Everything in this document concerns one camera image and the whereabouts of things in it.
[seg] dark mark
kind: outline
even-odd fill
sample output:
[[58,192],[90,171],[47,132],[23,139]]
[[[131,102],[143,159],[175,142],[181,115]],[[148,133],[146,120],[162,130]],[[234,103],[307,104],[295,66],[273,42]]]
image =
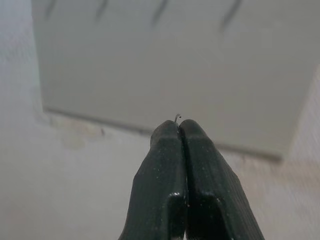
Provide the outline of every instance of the dark mark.
[[96,22],[98,22],[101,19],[102,15],[106,11],[108,3],[109,3],[109,0],[102,0],[102,3],[99,6],[99,8],[97,9],[96,14],[95,14],[95,21]]
[[52,11],[54,10],[56,6],[57,0],[51,0],[48,4],[48,6],[45,9],[45,19],[49,19],[51,16]]
[[169,0],[162,0],[161,4],[158,6],[158,8],[156,9],[156,11],[153,14],[152,26],[157,25],[161,15],[164,13],[164,11],[168,5],[168,2],[169,2]]
[[239,7],[242,3],[242,0],[235,0],[229,11],[223,16],[219,31],[223,33],[228,25],[230,24],[231,20],[235,17]]

